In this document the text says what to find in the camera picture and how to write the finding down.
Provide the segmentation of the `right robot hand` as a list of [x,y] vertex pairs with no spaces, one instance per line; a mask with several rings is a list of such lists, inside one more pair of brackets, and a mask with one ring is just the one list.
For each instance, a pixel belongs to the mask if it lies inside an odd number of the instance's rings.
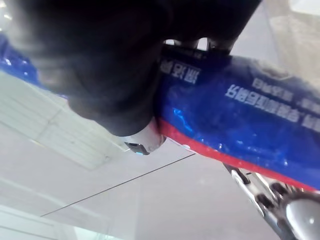
[[320,237],[320,93],[231,55],[258,0],[3,0],[0,68],[149,155],[221,161],[282,240]]

